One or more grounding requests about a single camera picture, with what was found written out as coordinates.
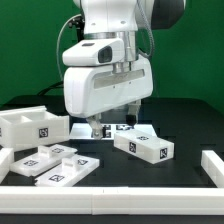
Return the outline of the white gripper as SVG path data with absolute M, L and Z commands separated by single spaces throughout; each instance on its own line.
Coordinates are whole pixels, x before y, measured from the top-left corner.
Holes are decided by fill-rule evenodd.
M 71 116 L 88 117 L 95 139 L 102 138 L 101 115 L 98 113 L 130 103 L 126 123 L 134 126 L 141 107 L 141 102 L 136 100 L 150 96 L 152 90 L 151 65 L 142 56 L 132 64 L 129 72 L 115 74 L 113 66 L 107 65 L 69 68 L 64 76 L 66 109 Z

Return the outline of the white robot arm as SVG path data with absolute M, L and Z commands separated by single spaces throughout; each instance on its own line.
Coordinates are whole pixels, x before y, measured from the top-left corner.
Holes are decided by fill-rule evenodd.
M 139 29 L 172 27 L 186 0 L 73 0 L 84 16 L 84 39 L 66 50 L 64 97 L 68 113 L 84 118 L 96 139 L 105 111 L 128 105 L 126 121 L 137 123 L 141 100 L 152 94 L 150 54 L 137 48 Z

